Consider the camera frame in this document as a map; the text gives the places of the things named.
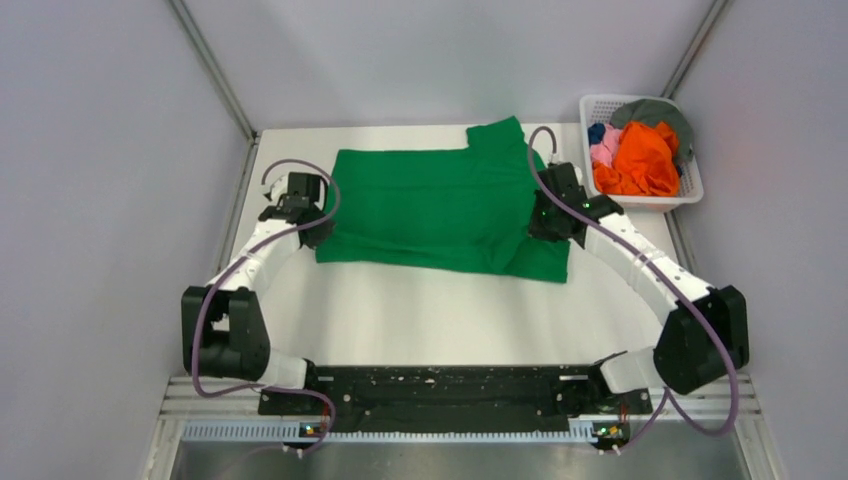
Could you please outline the corner aluminium post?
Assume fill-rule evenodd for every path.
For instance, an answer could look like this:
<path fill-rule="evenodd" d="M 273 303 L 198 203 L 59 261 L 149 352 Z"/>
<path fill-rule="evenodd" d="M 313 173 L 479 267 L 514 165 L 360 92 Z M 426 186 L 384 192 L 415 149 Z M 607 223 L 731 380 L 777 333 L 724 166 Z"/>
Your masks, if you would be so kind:
<path fill-rule="evenodd" d="M 707 46 L 710 37 L 720 25 L 725 15 L 732 8 L 733 0 L 714 0 L 698 24 L 688 46 L 676 64 L 669 80 L 666 82 L 661 97 L 673 99 L 678 93 L 690 71 L 695 66 L 702 50 Z"/>
<path fill-rule="evenodd" d="M 248 142 L 254 142 L 257 131 L 249 121 L 241 102 L 223 68 L 218 62 L 202 29 L 192 14 L 189 5 L 183 0 L 165 0 L 171 14 L 179 24 L 188 44 L 197 58 L 201 69 L 210 81 L 213 90 L 222 103 L 226 113 Z"/>

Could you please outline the grey-green garment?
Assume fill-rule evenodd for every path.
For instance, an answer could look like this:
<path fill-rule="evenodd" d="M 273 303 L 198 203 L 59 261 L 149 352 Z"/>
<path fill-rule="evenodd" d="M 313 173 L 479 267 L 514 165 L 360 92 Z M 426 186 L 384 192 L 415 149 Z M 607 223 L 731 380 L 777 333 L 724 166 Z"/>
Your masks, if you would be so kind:
<path fill-rule="evenodd" d="M 648 98 L 635 100 L 616 109 L 609 121 L 618 129 L 623 129 L 630 122 L 640 122 L 650 127 L 664 122 L 673 130 L 679 141 L 677 152 L 674 154 L 675 162 L 685 163 L 694 158 L 693 127 L 674 104 Z"/>

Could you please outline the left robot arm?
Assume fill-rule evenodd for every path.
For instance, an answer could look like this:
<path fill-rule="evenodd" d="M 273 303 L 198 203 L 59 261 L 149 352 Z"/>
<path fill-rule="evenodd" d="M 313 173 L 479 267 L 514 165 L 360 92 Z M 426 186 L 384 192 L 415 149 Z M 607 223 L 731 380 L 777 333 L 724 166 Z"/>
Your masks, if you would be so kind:
<path fill-rule="evenodd" d="M 308 360 L 273 347 L 262 300 L 290 257 L 331 235 L 334 223 L 319 203 L 335 183 L 322 173 L 293 172 L 263 185 L 268 204 L 243 247 L 181 297 L 184 366 L 195 382 L 206 376 L 281 388 L 283 401 L 303 414 L 317 407 L 321 388 L 308 378 Z"/>

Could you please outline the green t-shirt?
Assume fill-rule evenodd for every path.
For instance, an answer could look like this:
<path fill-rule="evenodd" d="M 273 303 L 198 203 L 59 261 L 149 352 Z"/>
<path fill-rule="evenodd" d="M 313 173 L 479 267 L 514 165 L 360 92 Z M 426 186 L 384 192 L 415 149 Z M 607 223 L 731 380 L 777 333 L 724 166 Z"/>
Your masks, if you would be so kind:
<path fill-rule="evenodd" d="M 470 127 L 448 150 L 338 151 L 336 226 L 319 263 L 373 262 L 563 284 L 568 242 L 531 237 L 537 184 L 519 120 Z"/>

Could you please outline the right corner aluminium post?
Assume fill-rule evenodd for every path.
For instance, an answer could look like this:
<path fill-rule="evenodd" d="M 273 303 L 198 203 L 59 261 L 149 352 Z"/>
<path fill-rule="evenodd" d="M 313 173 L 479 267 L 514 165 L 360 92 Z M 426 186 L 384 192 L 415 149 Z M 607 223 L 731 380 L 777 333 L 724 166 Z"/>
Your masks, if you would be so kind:
<path fill-rule="evenodd" d="M 661 97 L 673 99 L 678 93 L 690 71 L 695 66 L 702 50 L 707 46 L 710 37 L 720 25 L 725 15 L 732 8 L 733 0 L 714 0 L 698 24 L 688 46 L 676 64 L 669 80 L 666 82 Z"/>

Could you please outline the orange t-shirt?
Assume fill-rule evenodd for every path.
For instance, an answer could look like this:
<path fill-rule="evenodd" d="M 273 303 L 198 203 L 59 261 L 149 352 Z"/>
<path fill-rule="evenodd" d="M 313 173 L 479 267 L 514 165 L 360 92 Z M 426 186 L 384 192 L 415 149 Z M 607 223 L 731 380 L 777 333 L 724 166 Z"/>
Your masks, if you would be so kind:
<path fill-rule="evenodd" d="M 592 165 L 593 183 L 607 195 L 675 197 L 680 174 L 674 165 L 679 141 L 664 122 L 650 127 L 630 122 L 622 130 L 611 168 Z"/>

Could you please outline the dark blue garment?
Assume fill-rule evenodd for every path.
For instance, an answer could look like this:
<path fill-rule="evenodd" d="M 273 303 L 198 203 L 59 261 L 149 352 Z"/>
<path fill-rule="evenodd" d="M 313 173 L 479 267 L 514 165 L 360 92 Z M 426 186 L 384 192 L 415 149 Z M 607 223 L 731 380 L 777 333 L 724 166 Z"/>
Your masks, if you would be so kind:
<path fill-rule="evenodd" d="M 587 139 L 590 146 L 600 144 L 606 134 L 607 127 L 604 123 L 596 122 L 587 128 Z"/>

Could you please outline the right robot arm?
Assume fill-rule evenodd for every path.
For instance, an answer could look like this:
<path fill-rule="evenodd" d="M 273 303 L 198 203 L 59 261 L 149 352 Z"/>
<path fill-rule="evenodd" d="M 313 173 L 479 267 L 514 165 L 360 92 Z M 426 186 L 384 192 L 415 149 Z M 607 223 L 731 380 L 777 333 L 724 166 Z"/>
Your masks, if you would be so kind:
<path fill-rule="evenodd" d="M 622 278 L 657 317 L 654 345 L 596 362 L 589 404 L 612 412 L 627 392 L 668 387 L 689 394 L 750 361 L 747 306 L 734 286 L 717 288 L 653 245 L 606 195 L 590 197 L 570 163 L 536 172 L 529 235 L 572 241 Z"/>

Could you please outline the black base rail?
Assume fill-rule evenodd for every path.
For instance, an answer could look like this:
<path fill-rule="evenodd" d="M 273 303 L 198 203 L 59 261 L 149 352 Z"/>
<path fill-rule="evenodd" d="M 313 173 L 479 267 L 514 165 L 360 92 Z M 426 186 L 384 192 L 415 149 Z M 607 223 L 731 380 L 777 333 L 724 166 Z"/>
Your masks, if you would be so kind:
<path fill-rule="evenodd" d="M 333 433 L 501 434 L 652 411 L 646 390 L 612 394 L 588 365 L 317 366 L 306 387 L 318 395 L 262 390 L 259 414 L 333 415 Z"/>

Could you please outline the pink garment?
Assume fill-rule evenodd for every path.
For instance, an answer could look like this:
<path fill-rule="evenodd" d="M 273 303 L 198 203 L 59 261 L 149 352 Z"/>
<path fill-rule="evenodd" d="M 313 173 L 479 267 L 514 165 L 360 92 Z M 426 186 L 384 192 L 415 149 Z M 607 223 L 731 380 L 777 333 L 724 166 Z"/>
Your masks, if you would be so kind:
<path fill-rule="evenodd" d="M 592 165 L 603 165 L 611 168 L 613 160 L 619 149 L 622 130 L 615 128 L 611 124 L 605 125 L 607 127 L 607 131 L 603 141 L 594 146 L 589 145 L 589 154 Z"/>

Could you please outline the left corner aluminium post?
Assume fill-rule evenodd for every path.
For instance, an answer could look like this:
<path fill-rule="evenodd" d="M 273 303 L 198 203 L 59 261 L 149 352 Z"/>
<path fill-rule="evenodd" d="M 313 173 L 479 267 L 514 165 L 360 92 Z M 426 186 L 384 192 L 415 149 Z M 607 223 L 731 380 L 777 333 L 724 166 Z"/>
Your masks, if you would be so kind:
<path fill-rule="evenodd" d="M 210 81 L 213 90 L 222 103 L 226 113 L 248 142 L 254 142 L 257 131 L 249 121 L 241 102 L 223 68 L 218 62 L 202 29 L 192 14 L 189 5 L 183 0 L 165 0 L 171 14 L 179 24 L 188 44 L 197 58 L 201 69 Z"/>

